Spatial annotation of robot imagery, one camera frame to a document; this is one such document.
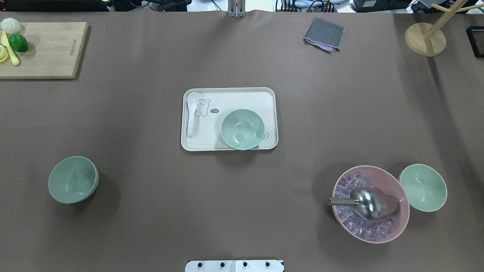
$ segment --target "cutting board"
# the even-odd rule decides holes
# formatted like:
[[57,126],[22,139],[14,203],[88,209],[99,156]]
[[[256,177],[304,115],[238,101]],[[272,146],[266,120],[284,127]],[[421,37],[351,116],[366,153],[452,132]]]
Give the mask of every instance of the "cutting board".
[[0,79],[75,78],[88,30],[86,22],[21,23],[29,44],[20,64],[0,63]]

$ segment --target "green bowl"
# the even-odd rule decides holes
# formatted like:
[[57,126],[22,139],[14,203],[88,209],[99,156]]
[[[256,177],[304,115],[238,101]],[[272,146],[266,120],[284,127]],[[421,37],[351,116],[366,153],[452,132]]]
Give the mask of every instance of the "green bowl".
[[99,172],[88,158],[69,157],[58,163],[49,176],[50,195],[61,203],[75,203],[88,198],[99,183]]
[[432,167],[414,164],[398,177],[410,206],[423,212],[435,212],[447,200],[447,186],[442,176]]
[[238,109],[225,117],[221,131],[228,145],[238,150],[249,150],[262,141],[266,128],[257,113]]

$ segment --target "gray towel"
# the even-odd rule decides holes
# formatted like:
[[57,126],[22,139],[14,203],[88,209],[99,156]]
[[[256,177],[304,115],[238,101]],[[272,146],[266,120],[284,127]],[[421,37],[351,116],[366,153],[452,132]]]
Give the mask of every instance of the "gray towel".
[[345,29],[343,26],[321,18],[314,18],[313,23],[304,36],[304,40],[325,51],[333,53],[336,49],[341,49],[340,45]]

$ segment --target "white spoon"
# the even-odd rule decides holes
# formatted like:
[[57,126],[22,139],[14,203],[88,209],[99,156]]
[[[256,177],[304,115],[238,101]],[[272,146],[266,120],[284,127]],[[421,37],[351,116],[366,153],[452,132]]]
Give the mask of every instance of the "white spoon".
[[198,95],[194,92],[190,93],[186,99],[188,104],[188,128],[186,130],[187,136],[193,136],[193,116],[197,110]]

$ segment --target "white label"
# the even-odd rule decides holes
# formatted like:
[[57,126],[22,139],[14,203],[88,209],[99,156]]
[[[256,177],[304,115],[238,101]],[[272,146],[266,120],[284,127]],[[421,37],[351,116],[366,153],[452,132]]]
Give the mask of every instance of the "white label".
[[365,1],[365,3],[363,4],[363,8],[373,7],[376,3],[377,3],[377,0]]

